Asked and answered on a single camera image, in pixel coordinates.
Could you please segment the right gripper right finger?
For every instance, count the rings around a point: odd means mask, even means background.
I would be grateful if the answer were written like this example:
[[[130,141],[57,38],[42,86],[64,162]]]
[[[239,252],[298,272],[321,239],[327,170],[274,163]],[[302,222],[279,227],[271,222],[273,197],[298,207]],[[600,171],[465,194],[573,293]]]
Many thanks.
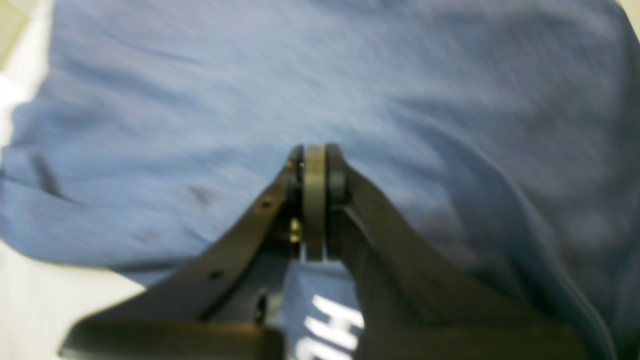
[[[357,360],[587,360],[576,331],[467,276],[326,147],[327,255],[356,283]]]

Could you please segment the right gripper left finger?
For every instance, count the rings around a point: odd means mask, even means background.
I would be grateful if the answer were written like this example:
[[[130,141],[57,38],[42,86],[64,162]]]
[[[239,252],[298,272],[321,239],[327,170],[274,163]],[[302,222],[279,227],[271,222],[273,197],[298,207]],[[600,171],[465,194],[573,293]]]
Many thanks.
[[[238,221],[169,278],[78,321],[62,360],[285,360],[278,329],[296,261],[326,255],[327,148],[297,146]]]

